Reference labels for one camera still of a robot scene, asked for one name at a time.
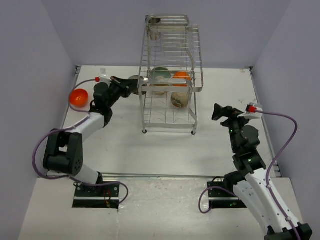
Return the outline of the cream beige bowl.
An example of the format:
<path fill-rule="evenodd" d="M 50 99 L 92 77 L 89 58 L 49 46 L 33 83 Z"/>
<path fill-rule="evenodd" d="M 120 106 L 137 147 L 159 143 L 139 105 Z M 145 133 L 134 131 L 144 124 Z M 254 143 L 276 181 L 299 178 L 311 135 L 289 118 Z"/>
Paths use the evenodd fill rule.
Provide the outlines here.
<path fill-rule="evenodd" d="M 165 77 L 164 76 L 156 76 L 155 79 L 158 80 L 164 80 Z M 151 87 L 168 87 L 168 84 L 160 84 L 160 83 L 155 83 L 155 84 L 150 84 Z M 166 91 L 153 91 L 153 94 L 157 95 L 157 96 L 162 96 L 165 95 L 167 92 Z"/>

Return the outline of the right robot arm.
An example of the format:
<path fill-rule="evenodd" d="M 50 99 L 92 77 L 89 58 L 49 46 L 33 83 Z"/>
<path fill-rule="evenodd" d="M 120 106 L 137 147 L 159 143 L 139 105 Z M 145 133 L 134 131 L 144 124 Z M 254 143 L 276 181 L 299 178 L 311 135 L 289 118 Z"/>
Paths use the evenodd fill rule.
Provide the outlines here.
<path fill-rule="evenodd" d="M 258 222 L 266 240 L 309 240 L 313 234 L 307 223 L 302 223 L 286 205 L 274 185 L 270 172 L 257 147 L 259 130 L 249 121 L 260 119 L 262 108 L 255 103 L 245 112 L 231 106 L 214 105 L 212 120 L 225 117 L 221 126 L 228 129 L 233 164 L 236 171 L 226 174 L 223 191 L 238 197 Z"/>

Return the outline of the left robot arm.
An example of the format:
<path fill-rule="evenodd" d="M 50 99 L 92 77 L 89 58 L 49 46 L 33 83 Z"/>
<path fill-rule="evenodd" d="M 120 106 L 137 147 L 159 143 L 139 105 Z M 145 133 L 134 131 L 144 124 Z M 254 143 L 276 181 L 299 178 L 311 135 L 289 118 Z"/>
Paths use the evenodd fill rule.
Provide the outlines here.
<path fill-rule="evenodd" d="M 138 88 L 137 79 L 121 79 L 115 76 L 109 83 L 100 78 L 93 88 L 93 100 L 90 102 L 86 117 L 73 126 L 52 130 L 47 136 L 43 157 L 43 167 L 55 172 L 56 178 L 69 177 L 74 182 L 86 186 L 92 196 L 103 193 L 108 183 L 102 174 L 84 164 L 83 143 L 93 133 L 106 127 L 112 116 L 113 105 L 120 98 L 128 98 Z"/>

